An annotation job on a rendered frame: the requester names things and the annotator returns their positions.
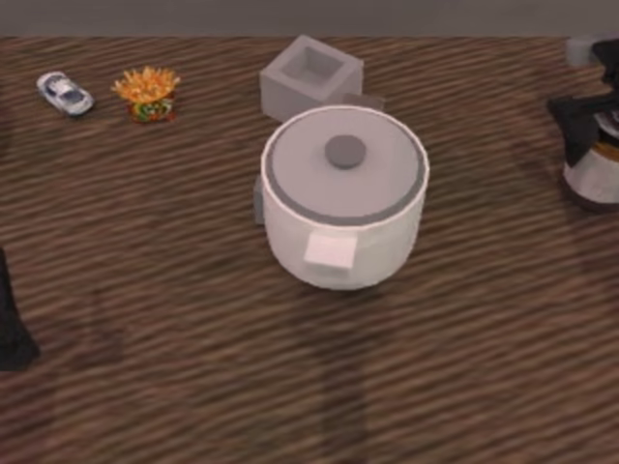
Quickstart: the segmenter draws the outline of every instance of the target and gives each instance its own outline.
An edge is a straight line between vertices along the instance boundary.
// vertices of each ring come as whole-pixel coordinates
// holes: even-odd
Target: silver car
[[[69,116],[81,116],[93,107],[93,97],[63,72],[47,72],[37,79],[39,93],[56,109]]]

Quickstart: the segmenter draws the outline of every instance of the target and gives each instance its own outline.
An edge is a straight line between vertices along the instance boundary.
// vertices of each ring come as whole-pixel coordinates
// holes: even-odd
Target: french fries
[[[152,103],[170,95],[181,78],[172,70],[155,69],[147,66],[138,72],[123,72],[124,79],[114,82],[111,90],[121,99],[132,103]]]

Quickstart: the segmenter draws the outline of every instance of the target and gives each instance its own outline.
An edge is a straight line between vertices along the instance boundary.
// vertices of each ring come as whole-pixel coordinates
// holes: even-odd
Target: white handle
[[[357,254],[356,234],[311,232],[304,260],[308,264],[351,271]]]

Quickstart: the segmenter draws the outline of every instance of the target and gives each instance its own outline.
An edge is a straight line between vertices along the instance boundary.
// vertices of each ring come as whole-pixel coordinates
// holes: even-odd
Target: car windshield
[[[79,103],[84,100],[84,96],[77,90],[70,90],[61,96],[62,100],[68,103]]]

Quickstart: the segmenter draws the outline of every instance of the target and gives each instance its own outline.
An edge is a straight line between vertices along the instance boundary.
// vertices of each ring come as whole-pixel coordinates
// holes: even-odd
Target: gray wall
[[[619,0],[0,0],[0,36],[571,35]]]

